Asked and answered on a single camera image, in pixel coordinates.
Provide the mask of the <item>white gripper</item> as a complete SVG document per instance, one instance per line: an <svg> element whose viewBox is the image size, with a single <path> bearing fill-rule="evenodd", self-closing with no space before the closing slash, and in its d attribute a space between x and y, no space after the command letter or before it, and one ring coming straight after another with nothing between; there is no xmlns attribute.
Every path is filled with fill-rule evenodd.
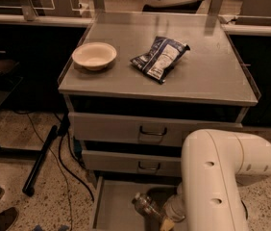
<svg viewBox="0 0 271 231"><path fill-rule="evenodd" d="M163 220L160 231L171 231L175 222L181 222L185 219L185 203L180 194L170 196L164 203L163 209L168 218Z"/></svg>

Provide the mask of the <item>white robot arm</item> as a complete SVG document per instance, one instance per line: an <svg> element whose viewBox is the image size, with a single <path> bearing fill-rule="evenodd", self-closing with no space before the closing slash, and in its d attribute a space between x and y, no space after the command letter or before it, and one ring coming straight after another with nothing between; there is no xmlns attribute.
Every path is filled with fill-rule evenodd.
<svg viewBox="0 0 271 231"><path fill-rule="evenodd" d="M164 204L186 231L249 231L236 177L271 175L271 143L257 135L201 129L184 141L182 184Z"/></svg>

